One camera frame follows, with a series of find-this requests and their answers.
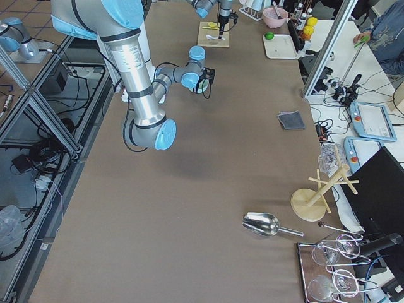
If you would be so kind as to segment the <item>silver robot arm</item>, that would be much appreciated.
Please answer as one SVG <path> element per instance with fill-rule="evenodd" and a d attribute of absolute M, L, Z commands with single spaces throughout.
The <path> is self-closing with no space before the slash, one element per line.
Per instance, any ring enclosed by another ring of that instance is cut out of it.
<path fill-rule="evenodd" d="M 217 23 L 219 28 L 218 39 L 221 40 L 226 32 L 225 26 L 229 20 L 233 20 L 233 25 L 237 24 L 238 14 L 232 9 L 233 1 L 228 0 L 190 0 L 187 1 L 200 18 L 205 18 L 213 7 L 218 4 Z"/>
<path fill-rule="evenodd" d="M 52 1 L 54 28 L 65 35 L 100 39 L 112 54 L 134 115 L 124 135 L 132 145 L 166 150 L 175 140 L 176 123 L 159 106 L 173 83 L 196 90 L 207 76 L 205 50 L 193 46 L 184 67 L 160 68 L 151 80 L 139 41 L 144 29 L 141 1 Z"/>

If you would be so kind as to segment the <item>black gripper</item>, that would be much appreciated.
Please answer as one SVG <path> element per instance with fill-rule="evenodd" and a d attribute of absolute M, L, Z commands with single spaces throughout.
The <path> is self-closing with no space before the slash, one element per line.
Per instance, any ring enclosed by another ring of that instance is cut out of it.
<path fill-rule="evenodd" d="M 215 69 L 204 67 L 201 70 L 202 74 L 199 76 L 198 85 L 200 85 L 205 80 L 208 80 L 209 84 L 212 85 L 215 79 Z M 193 88 L 193 93 L 199 93 L 199 86 Z"/>
<path fill-rule="evenodd" d="M 225 24 L 229 22 L 229 20 L 233 20 L 233 24 L 237 23 L 237 13 L 232 9 L 223 9 L 220 8 L 218 11 L 218 22 L 219 22 L 219 34 L 218 39 L 222 39 L 225 32 Z"/>

